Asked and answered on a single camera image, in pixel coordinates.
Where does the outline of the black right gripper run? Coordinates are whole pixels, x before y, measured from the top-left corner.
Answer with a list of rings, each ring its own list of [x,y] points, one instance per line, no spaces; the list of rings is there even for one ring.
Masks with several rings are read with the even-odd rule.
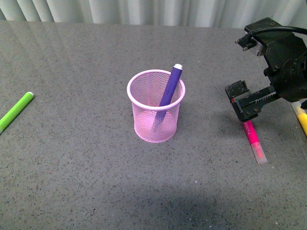
[[[251,31],[244,41],[263,32],[267,31]],[[307,96],[307,47],[302,38],[293,32],[293,35],[269,44],[263,56],[268,65],[263,71],[270,81],[268,87],[251,93],[246,82],[239,80],[225,88],[241,122],[257,117],[264,105],[280,98],[296,102]]]

